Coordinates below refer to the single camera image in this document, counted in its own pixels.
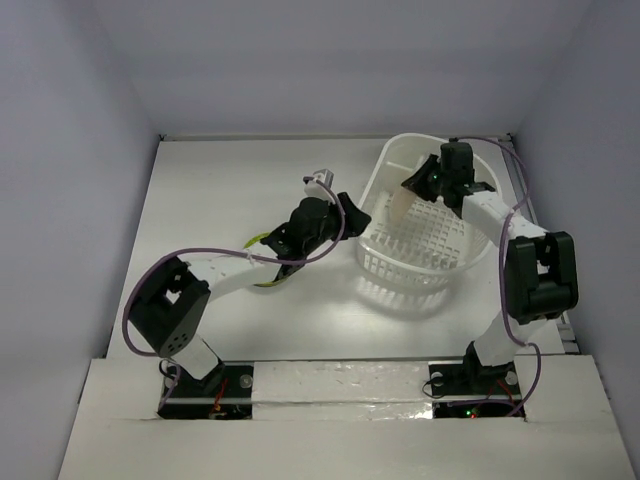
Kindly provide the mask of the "cream plate with black mark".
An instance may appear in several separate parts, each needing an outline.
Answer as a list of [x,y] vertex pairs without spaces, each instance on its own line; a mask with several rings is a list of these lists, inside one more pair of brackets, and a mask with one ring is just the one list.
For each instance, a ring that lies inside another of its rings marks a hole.
[[394,191],[389,204],[389,221],[392,225],[398,225],[403,220],[415,199],[416,195],[402,186]]

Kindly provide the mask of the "lime green plate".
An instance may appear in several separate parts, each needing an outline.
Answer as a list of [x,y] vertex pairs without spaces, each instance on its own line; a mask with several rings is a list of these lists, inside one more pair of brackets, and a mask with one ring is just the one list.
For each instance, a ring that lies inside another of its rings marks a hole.
[[274,287],[278,282],[280,265],[276,263],[277,254],[262,243],[268,233],[258,234],[251,238],[244,246],[247,254],[246,270],[243,273],[246,280],[251,280],[254,286]]

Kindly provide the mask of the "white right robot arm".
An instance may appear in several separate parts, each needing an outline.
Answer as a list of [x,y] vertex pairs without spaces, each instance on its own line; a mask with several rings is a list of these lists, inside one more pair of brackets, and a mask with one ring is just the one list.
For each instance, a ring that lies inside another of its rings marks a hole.
[[476,179],[474,152],[451,140],[431,154],[401,184],[401,191],[440,200],[459,219],[480,230],[499,254],[501,306],[487,330],[470,343],[460,368],[462,384],[482,392],[506,370],[531,337],[549,320],[574,308],[579,299],[574,240],[551,232],[510,207],[494,187]]

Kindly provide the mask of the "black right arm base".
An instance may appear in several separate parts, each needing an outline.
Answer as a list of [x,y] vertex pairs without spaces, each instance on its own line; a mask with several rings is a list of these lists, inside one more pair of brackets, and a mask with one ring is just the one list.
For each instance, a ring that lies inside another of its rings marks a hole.
[[434,400],[477,395],[461,363],[431,363],[423,392]]

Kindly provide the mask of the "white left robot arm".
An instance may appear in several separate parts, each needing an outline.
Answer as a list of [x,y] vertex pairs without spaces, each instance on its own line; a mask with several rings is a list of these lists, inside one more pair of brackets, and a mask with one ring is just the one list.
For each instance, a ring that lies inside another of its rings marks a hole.
[[286,222],[242,251],[198,247],[170,253],[133,288],[122,327],[134,327],[151,356],[171,362],[178,383],[209,395],[219,388],[225,366],[197,334],[208,304],[287,280],[338,242],[359,237],[370,222],[345,192],[331,200],[306,197]]

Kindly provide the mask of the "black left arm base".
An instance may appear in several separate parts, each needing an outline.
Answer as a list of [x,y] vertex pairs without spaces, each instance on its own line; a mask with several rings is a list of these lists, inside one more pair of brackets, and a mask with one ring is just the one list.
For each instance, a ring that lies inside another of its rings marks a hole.
[[254,364],[221,363],[202,380],[161,360],[163,384],[157,414],[166,420],[249,420]]

